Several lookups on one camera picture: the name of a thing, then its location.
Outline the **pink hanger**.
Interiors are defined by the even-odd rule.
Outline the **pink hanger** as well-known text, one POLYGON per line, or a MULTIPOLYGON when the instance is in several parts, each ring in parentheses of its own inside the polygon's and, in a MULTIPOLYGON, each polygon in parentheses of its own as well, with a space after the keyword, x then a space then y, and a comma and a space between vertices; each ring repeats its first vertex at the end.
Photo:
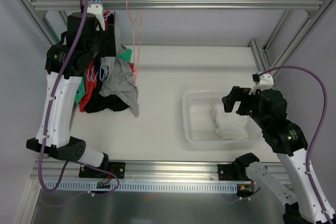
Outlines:
POLYGON ((143 11, 139 10, 137 14, 133 17, 131 14, 130 0, 125 0, 125 4, 126 4, 129 20, 132 25, 132 52, 133 52, 133 60, 134 60, 134 80, 136 81, 137 75, 138 75, 138 66, 139 66, 141 42, 142 42, 143 11), (138 40, 136 40, 135 38, 137 22, 139 22, 138 40))

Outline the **aluminium hanging rail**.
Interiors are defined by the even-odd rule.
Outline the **aluminium hanging rail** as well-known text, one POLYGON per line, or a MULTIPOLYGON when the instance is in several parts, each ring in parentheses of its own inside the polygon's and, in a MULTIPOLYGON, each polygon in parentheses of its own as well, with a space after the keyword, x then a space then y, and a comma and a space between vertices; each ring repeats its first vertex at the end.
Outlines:
POLYGON ((96 0, 106 9, 265 9, 318 10, 323 0, 96 0))

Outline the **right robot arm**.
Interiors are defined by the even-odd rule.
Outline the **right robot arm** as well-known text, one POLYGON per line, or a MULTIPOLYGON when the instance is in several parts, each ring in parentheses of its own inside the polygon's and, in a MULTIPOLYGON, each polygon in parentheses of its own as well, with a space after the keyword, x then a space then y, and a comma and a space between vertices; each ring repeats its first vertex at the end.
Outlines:
POLYGON ((287 101, 280 91, 232 87, 222 98, 225 112, 239 102, 238 115, 248 115, 261 128, 263 138, 284 167, 293 190, 269 174, 252 153, 235 159, 231 167, 240 180, 250 179, 278 200, 284 209, 284 223, 335 223, 330 206, 318 182, 312 183, 313 170, 307 169, 308 143, 301 128, 287 118, 287 101))

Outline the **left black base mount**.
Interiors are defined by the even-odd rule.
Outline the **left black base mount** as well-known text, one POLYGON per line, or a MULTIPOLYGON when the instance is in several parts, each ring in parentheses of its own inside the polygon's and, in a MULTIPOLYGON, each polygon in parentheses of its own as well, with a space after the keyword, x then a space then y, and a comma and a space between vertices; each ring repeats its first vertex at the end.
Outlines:
POLYGON ((125 176, 125 162, 109 162, 106 167, 94 167, 90 168, 89 166, 81 166, 79 170, 80 178, 107 178, 109 174, 112 173, 118 179, 124 179, 125 176))

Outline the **green tank top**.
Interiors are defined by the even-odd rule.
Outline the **green tank top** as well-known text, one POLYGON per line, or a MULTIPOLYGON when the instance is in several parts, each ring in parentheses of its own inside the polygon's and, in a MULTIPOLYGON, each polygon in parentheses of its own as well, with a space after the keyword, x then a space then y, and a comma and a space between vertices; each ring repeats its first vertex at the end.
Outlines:
MULTIPOLYGON (((134 72, 134 63, 131 62, 131 58, 132 58, 132 50, 130 48, 127 48, 126 52, 120 55, 120 59, 126 61, 129 64, 131 71, 134 72)), ((81 83, 77 89, 76 95, 75 95, 75 99, 74 99, 75 104, 79 104, 80 101, 85 96, 85 94, 86 94, 86 81, 85 81, 85 76, 83 76, 81 79, 81 83)))

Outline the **grey tank top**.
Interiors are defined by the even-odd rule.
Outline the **grey tank top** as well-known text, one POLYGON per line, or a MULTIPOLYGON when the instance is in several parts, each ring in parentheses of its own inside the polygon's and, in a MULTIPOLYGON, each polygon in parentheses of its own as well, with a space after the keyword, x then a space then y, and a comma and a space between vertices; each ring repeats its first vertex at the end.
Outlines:
POLYGON ((139 91, 135 84, 134 73, 131 71, 129 64, 126 61, 120 59, 120 55, 126 52, 127 48, 122 45, 120 39, 119 14, 116 11, 113 13, 115 22, 115 43, 117 56, 115 58, 112 72, 108 76, 107 83, 103 85, 102 95, 104 97, 111 94, 117 95, 124 103, 129 106, 133 115, 138 117, 140 114, 138 104, 139 91))

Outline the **red tank top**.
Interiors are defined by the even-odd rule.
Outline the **red tank top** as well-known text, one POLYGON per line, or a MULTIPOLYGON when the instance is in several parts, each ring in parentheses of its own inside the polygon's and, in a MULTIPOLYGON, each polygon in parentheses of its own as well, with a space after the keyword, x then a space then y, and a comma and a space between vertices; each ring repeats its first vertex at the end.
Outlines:
POLYGON ((131 62, 132 50, 121 43, 119 13, 106 11, 105 15, 105 49, 90 63, 82 78, 79 88, 85 88, 85 94, 79 102, 80 112, 130 109, 137 117, 139 91, 131 62))

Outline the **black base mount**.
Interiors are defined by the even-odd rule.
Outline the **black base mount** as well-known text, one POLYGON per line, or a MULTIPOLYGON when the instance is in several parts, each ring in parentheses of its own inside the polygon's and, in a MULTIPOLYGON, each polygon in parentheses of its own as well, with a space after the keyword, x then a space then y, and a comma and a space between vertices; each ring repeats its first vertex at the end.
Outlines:
POLYGON ((112 173, 118 179, 124 179, 125 176, 125 162, 109 162, 106 167, 94 167, 90 168, 89 166, 81 166, 79 170, 80 178, 107 178, 109 174, 112 173))
POLYGON ((219 181, 234 181, 239 178, 231 164, 218 164, 217 174, 219 181))

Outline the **white plastic basket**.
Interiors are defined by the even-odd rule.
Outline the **white plastic basket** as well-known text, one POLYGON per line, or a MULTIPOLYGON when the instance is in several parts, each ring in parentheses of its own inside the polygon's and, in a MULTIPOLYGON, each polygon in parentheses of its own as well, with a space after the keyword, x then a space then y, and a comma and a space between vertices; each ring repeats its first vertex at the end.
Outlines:
MULTIPOLYGON (((198 149, 205 150, 247 150, 264 141, 261 129, 247 117, 245 127, 248 139, 221 140, 215 133, 215 122, 212 118, 212 107, 219 103, 223 106, 222 97, 227 90, 187 91, 182 99, 183 128, 186 140, 198 149)), ((232 113, 239 107, 236 103, 232 113)))

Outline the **white tank top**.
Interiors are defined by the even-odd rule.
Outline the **white tank top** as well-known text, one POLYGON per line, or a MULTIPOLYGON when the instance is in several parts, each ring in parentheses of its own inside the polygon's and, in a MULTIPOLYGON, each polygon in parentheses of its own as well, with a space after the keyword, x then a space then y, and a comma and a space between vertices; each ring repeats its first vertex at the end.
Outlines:
POLYGON ((248 133, 245 129, 247 116, 226 113, 224 107, 217 103, 212 107, 212 118, 215 122, 215 133, 221 140, 245 140, 248 133))

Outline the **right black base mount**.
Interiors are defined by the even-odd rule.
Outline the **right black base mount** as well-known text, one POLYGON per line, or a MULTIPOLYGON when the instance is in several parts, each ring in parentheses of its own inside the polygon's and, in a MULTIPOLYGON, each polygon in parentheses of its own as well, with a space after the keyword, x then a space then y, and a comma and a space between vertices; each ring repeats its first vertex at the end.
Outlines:
POLYGON ((218 164, 217 174, 219 181, 234 181, 239 178, 231 164, 218 164))

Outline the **black tank top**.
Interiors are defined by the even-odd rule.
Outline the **black tank top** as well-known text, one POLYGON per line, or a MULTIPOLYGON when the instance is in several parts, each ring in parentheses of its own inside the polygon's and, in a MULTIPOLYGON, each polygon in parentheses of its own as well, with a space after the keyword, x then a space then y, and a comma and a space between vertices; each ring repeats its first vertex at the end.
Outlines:
POLYGON ((94 71, 97 74, 95 82, 87 80, 87 70, 85 75, 86 81, 86 94, 83 99, 80 101, 79 107, 81 112, 86 113, 96 113, 109 109, 111 111, 123 111, 129 108, 129 106, 124 103, 117 95, 111 94, 106 97, 102 95, 103 85, 107 83, 108 76, 112 72, 114 67, 115 57, 107 57, 104 53, 104 43, 102 55, 98 55, 94 58, 94 71), (106 71, 106 76, 103 81, 99 78, 100 66, 104 67, 106 71))

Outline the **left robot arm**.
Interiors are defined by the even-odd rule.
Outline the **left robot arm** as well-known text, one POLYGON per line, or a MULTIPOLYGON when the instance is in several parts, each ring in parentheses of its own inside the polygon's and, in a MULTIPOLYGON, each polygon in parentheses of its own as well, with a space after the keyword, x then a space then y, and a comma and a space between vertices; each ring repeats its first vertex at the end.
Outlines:
POLYGON ((47 51, 47 95, 43 120, 36 137, 26 147, 60 161, 90 165, 97 177, 109 171, 108 155, 87 147, 84 140, 70 136, 70 121, 77 89, 92 60, 106 45, 103 15, 87 13, 78 40, 75 39, 82 13, 67 18, 67 30, 61 41, 47 51))

